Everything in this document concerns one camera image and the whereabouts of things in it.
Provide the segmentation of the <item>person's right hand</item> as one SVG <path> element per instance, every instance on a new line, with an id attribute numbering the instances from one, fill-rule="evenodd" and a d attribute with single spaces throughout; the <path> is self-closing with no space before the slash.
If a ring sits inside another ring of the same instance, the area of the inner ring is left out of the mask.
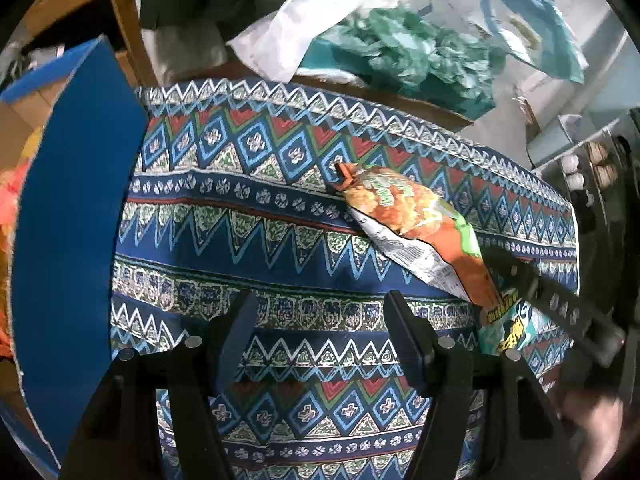
<path id="1" fill-rule="evenodd" d="M 560 414 L 585 433 L 577 459 L 580 478 L 595 479 L 617 451 L 624 402 L 618 396 L 588 390 L 567 390 L 559 399 Z"/>

